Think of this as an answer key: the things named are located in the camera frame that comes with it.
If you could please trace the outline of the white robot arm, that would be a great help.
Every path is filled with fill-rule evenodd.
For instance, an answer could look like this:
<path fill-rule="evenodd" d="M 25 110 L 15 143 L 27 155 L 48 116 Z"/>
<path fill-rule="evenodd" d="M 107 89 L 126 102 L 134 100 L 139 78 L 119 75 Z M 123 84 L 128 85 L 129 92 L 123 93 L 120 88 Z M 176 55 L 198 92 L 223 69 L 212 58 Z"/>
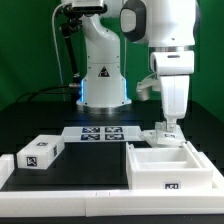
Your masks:
<path fill-rule="evenodd" d="M 120 73 L 120 39 L 101 24 L 102 18 L 119 18 L 126 40 L 145 43 L 151 50 L 151 78 L 137 85 L 141 99 L 147 89 L 161 93 L 165 121 L 172 132 L 185 117 L 190 75 L 194 72 L 194 32 L 197 0 L 61 0 L 70 29 L 83 29 L 87 74 L 80 79 L 81 108 L 94 111 L 121 108 L 131 103 L 126 80 Z"/>

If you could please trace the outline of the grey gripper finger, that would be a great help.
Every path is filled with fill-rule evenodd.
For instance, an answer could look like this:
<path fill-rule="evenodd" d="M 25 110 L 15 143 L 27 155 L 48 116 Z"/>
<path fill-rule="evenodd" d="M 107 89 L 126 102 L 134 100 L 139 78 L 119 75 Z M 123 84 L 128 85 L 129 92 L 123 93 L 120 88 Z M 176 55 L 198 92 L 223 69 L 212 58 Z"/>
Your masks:
<path fill-rule="evenodd" d="M 176 119 L 168 119 L 166 121 L 166 130 L 168 132 L 175 132 L 176 131 Z"/>

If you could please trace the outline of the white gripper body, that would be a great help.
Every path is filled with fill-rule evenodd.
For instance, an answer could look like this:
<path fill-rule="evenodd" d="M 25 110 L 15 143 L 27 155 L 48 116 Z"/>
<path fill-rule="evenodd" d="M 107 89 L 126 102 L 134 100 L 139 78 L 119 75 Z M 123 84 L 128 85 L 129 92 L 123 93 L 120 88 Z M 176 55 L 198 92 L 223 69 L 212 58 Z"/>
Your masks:
<path fill-rule="evenodd" d="M 194 52 L 153 52 L 150 67 L 159 78 L 162 108 L 167 121 L 185 117 Z"/>

